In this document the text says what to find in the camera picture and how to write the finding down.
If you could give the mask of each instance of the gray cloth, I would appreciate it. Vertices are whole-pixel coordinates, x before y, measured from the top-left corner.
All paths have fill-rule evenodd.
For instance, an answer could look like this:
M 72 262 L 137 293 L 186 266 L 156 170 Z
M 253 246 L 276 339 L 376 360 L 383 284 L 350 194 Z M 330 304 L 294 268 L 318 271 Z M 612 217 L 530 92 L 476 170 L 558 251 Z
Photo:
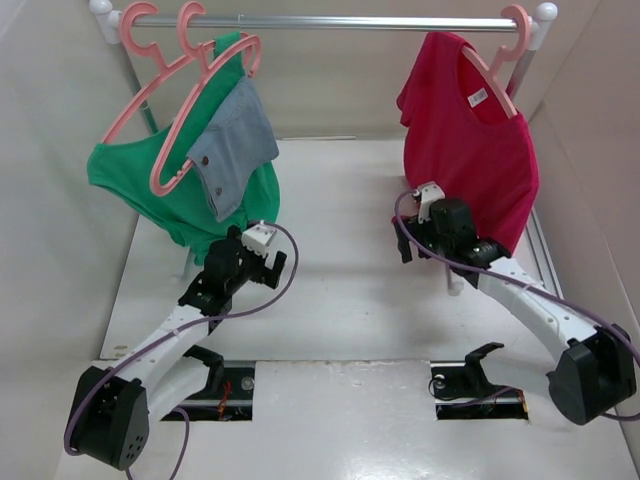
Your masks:
M 278 154 L 258 92 L 243 77 L 187 156 L 194 162 L 209 206 L 221 222 L 240 206 L 254 170 Z

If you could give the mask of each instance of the white table surface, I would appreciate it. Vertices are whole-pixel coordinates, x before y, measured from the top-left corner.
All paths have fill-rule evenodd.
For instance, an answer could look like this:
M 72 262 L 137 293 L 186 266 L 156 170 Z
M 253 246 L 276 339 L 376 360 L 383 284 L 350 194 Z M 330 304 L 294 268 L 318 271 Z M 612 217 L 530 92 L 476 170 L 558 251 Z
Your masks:
M 176 480 L 632 480 L 616 422 L 584 427 L 527 396 L 530 421 L 436 421 L 429 365 L 269 362 L 251 422 L 194 422 Z M 167 480 L 184 426 L 152 426 L 136 480 Z M 122 480 L 62 454 L 56 480 Z
M 300 246 L 298 276 L 280 302 L 250 318 L 223 322 L 205 346 L 228 360 L 433 360 L 461 359 L 499 341 L 546 358 L 537 339 L 491 299 L 468 285 L 459 297 L 448 296 L 441 264 L 417 256 L 407 265 L 400 261 L 391 217 L 396 196 L 407 188 L 402 141 L 279 145 L 278 222 Z M 284 236 L 274 245 L 292 253 Z M 198 271 L 190 268 L 183 280 L 172 279 L 181 255 L 164 231 L 140 218 L 102 359 L 124 354 L 171 311 Z M 525 241 L 516 257 L 535 274 Z M 273 294 L 247 285 L 234 297 L 234 312 Z

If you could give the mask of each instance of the wire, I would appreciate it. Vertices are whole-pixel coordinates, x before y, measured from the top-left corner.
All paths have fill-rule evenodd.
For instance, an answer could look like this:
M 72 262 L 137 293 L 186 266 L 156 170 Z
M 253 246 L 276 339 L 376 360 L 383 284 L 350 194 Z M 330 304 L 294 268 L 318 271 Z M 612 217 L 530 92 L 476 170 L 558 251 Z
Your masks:
M 408 190 L 404 193 L 401 193 L 396 199 L 396 203 L 394 205 L 394 214 L 398 219 L 398 226 L 400 227 L 400 230 L 402 231 L 404 236 L 407 237 L 407 240 L 413 243 L 418 250 L 420 250 L 422 253 L 426 255 L 429 255 L 430 257 L 435 258 L 436 260 L 439 260 L 440 262 L 446 265 L 449 265 L 450 267 L 453 267 L 459 270 L 464 270 L 471 273 L 478 273 L 480 275 L 487 275 L 489 277 L 497 278 L 498 280 L 508 282 L 512 285 L 516 285 L 520 288 L 526 288 L 530 292 L 535 293 L 536 295 L 542 298 L 545 298 L 551 302 L 557 303 L 559 305 L 562 305 L 564 307 L 567 307 L 576 311 L 577 313 L 589 318 L 594 323 L 600 325 L 602 328 L 607 330 L 611 335 L 613 335 L 616 338 L 616 340 L 618 340 L 629 351 L 629 353 L 631 353 L 631 356 L 633 356 L 633 359 L 635 360 L 636 364 L 640 366 L 640 352 L 638 351 L 638 349 L 636 349 L 636 347 L 633 346 L 633 344 L 631 343 L 631 341 L 629 341 L 629 339 L 627 339 L 627 337 L 625 337 L 620 331 L 616 330 L 609 322 L 607 322 L 604 318 L 600 317 L 599 315 L 590 312 L 586 308 L 583 308 L 576 303 L 573 303 L 569 300 L 565 300 L 564 298 L 557 297 L 552 293 L 546 292 L 539 288 L 532 287 L 525 282 L 522 282 L 515 278 L 511 278 L 507 275 L 502 275 L 500 273 L 492 272 L 490 270 L 484 270 L 482 268 L 472 267 L 470 265 L 465 265 L 463 263 L 458 263 L 453 260 L 449 260 L 448 258 L 445 258 L 442 255 L 439 255 L 438 253 L 429 250 L 420 242 L 418 242 L 418 240 L 413 235 L 411 235 L 411 233 L 409 232 L 407 227 L 404 225 L 404 223 L 400 221 L 400 219 L 402 218 L 400 216 L 400 203 L 402 202 L 402 200 L 404 200 L 405 197 L 408 197 L 409 195 L 415 195 L 417 193 L 418 192 L 416 190 Z M 619 422 L 635 422 L 640 420 L 640 412 L 635 413 L 633 415 L 629 415 L 629 416 L 612 415 L 609 413 L 603 413 L 602 416 L 605 418 L 609 418 L 611 420 L 617 420 Z
M 524 398 L 524 392 L 522 390 L 516 390 L 516 392 L 518 392 L 518 398 L 520 398 L 520 403 L 522 404 L 524 413 L 529 414 L 529 407 L 527 407 L 527 401 Z
M 231 395 L 231 382 L 229 380 L 227 380 L 227 382 L 224 384 L 224 395 L 222 396 L 222 399 L 220 400 L 220 403 L 218 404 L 218 420 L 222 421 L 222 419 L 224 418 L 224 409 L 227 408 L 227 400 L 229 400 L 229 395 Z
M 513 387 L 504 387 L 498 390 L 497 392 L 492 393 L 491 395 L 487 395 L 484 398 L 477 398 L 475 400 L 470 400 L 464 403 L 454 403 L 453 405 L 451 405 L 451 408 L 465 408 L 465 407 L 473 407 L 475 405 L 482 405 L 483 403 L 486 403 L 492 398 L 495 398 L 497 400 L 498 397 L 501 397 L 505 393 L 509 393 L 512 390 L 515 390 L 515 389 Z
M 429 381 L 429 385 L 427 385 L 427 389 L 429 390 L 429 394 L 435 398 L 436 400 L 440 400 L 442 402 L 453 402 L 454 400 L 457 400 L 461 397 L 442 397 L 436 394 L 435 389 L 431 390 L 431 386 L 433 385 L 433 383 L 436 381 L 436 378 L 432 378 Z M 505 387 L 502 388 L 501 390 L 498 390 L 497 392 L 492 393 L 491 395 L 488 395 L 486 397 L 483 398 L 476 398 L 473 400 L 470 400 L 468 402 L 465 403 L 455 403 L 453 405 L 451 405 L 452 408 L 462 408 L 462 407 L 472 407 L 474 405 L 482 405 L 484 403 L 486 403 L 487 401 L 491 400 L 492 398 L 495 399 L 496 401 L 498 400 L 498 397 L 504 395 L 505 393 L 509 393 L 510 391 L 515 390 L 513 387 Z
M 184 325 L 181 325 L 180 327 L 178 327 L 174 332 L 183 332 L 191 327 L 195 327 L 196 325 L 200 325 L 202 323 L 208 323 L 208 322 L 212 322 L 212 321 L 218 321 L 218 320 L 225 320 L 225 319 L 231 319 L 231 318 L 240 318 L 240 317 L 246 317 L 249 315 L 253 315 L 256 314 L 258 312 L 261 312 L 267 308 L 269 308 L 271 305 L 273 305 L 274 303 L 276 303 L 278 300 L 280 300 L 285 293 L 287 293 L 287 291 L 289 290 L 289 288 L 291 287 L 291 284 L 293 283 L 293 279 L 296 276 L 296 272 L 298 271 L 298 264 L 300 263 L 300 250 L 298 249 L 298 244 L 296 242 L 296 240 L 293 238 L 293 235 L 291 235 L 291 233 L 284 227 L 275 224 L 275 223 L 270 223 L 270 222 L 264 222 L 265 225 L 269 225 L 270 227 L 274 227 L 277 230 L 281 231 L 288 239 L 289 242 L 291 242 L 291 246 L 293 247 L 293 252 L 294 252 L 294 260 L 293 260 L 293 267 L 291 269 L 291 274 L 289 275 L 289 279 L 287 280 L 287 283 L 285 284 L 285 286 L 282 288 L 282 290 L 280 290 L 280 292 L 278 292 L 278 294 L 276 296 L 274 296 L 271 300 L 269 300 L 268 302 L 252 308 L 250 310 L 244 311 L 244 312 L 238 312 L 238 313 L 229 313 L 227 315 L 216 315 L 216 316 L 212 316 L 212 317 L 203 317 L 200 318 L 198 320 L 192 320 L 191 322 L 185 323 Z M 146 355 L 147 353 L 149 353 L 150 351 L 152 351 L 153 349 L 157 348 L 159 345 L 162 345 L 164 342 L 166 342 L 167 340 L 171 339 L 174 337 L 175 333 L 174 332 L 170 332 L 167 333 L 166 335 L 160 337 L 159 339 L 151 342 L 149 345 L 147 345 L 146 347 L 142 348 L 141 350 L 137 351 L 135 354 L 130 355 L 129 357 L 127 357 L 125 360 L 122 361 L 122 363 L 116 365 L 115 367 L 113 367 L 112 369 L 110 369 L 107 374 L 102 377 L 102 379 L 100 379 L 100 381 L 98 383 L 96 383 L 93 388 L 89 391 L 89 393 L 87 393 L 87 396 L 80 402 L 80 404 L 78 405 L 78 408 L 76 408 L 76 410 L 73 412 L 73 415 L 71 416 L 71 420 L 69 420 L 69 423 L 67 425 L 67 428 L 64 432 L 64 450 L 67 453 L 67 455 L 71 455 L 73 457 L 77 457 L 82 455 L 81 452 L 74 450 L 71 447 L 71 436 L 73 434 L 73 431 L 75 430 L 76 426 L 78 425 L 78 421 L 80 420 L 80 416 L 82 415 L 82 413 L 84 412 L 84 410 L 87 408 L 87 406 L 89 405 L 89 403 L 91 403 L 91 400 L 93 400 L 93 397 L 95 397 L 95 395 L 100 391 L 100 389 L 102 389 L 102 387 L 104 387 L 109 380 L 111 380 L 113 377 L 115 377 L 118 373 L 120 373 L 122 370 L 124 370 L 125 368 L 127 368 L 129 365 L 131 365 L 133 362 L 135 362 L 138 358 L 143 357 L 144 355 Z M 189 434 L 189 427 L 188 427 L 188 415 L 185 417 L 185 424 L 187 425 L 186 427 L 186 435 L 185 435 L 185 445 L 183 446 L 183 451 L 186 449 L 186 442 L 188 440 L 188 434 Z M 184 455 L 181 454 L 179 462 L 182 462 L 182 457 Z M 171 476 L 170 480 L 173 480 L 173 478 L 175 477 L 175 474 L 177 473 L 177 469 L 174 470 L 174 473 Z
M 169 477 L 169 480 L 174 480 L 174 478 L 176 478 L 176 475 L 178 474 L 178 470 L 180 470 L 180 467 L 182 466 L 182 461 L 184 460 L 184 454 L 187 452 L 187 445 L 189 444 L 189 430 L 191 429 L 189 424 L 189 415 L 187 414 L 187 412 L 180 407 L 174 408 L 173 411 L 182 415 L 182 418 L 184 419 L 184 440 L 182 441 L 182 449 L 180 450 L 178 461 L 176 462 L 176 466 L 173 467 L 173 472 L 171 472 L 171 476 Z M 127 480 L 134 480 L 133 474 L 131 473 L 131 469 L 127 468 L 125 470 L 125 473 L 127 474 Z

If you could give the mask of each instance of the green t-shirt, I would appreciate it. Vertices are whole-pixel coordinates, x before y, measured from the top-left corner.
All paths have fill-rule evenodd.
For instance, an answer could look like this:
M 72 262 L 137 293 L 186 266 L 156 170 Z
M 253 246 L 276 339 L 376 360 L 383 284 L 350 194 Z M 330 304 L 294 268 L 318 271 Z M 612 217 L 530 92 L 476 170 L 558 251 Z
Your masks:
M 239 32 L 216 38 L 215 55 L 224 52 L 240 38 Z M 189 148 L 243 75 L 242 55 L 237 54 L 204 87 L 169 152 L 161 175 L 163 184 L 180 169 Z M 171 193 L 155 196 L 149 187 L 149 177 L 170 128 L 168 126 L 133 143 L 96 145 L 87 164 L 89 183 L 121 197 L 129 206 L 169 232 L 178 245 L 189 246 L 195 254 L 196 263 L 202 265 L 209 245 L 226 237 L 231 225 L 244 229 L 250 220 L 275 221 L 280 208 L 280 187 L 271 163 L 257 168 L 249 179 L 242 204 L 223 222 L 216 221 L 194 169 Z

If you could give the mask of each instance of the clothing label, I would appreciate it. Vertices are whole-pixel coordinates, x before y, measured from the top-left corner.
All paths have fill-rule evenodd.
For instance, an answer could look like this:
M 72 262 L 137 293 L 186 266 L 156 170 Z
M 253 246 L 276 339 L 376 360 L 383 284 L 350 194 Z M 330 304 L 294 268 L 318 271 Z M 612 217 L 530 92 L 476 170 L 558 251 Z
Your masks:
M 476 106 L 480 105 L 487 98 L 489 98 L 489 94 L 487 93 L 487 91 L 484 88 L 481 88 L 480 90 L 478 90 L 473 95 L 469 95 L 467 97 L 467 100 L 469 100 L 469 105 L 471 105 L 471 108 L 473 108 L 473 107 L 476 107 Z

